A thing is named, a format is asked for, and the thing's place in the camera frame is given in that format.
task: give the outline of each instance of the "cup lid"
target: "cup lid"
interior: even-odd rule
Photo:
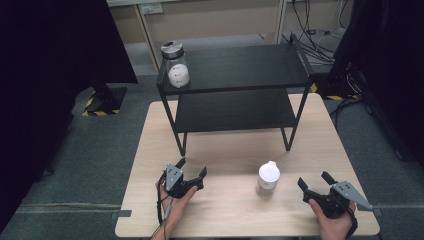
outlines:
[[[160,47],[162,57],[173,60],[181,57],[184,54],[183,44],[181,42],[167,42]]]
[[[280,170],[274,161],[269,161],[259,168],[259,176],[264,181],[275,182],[280,178]]]

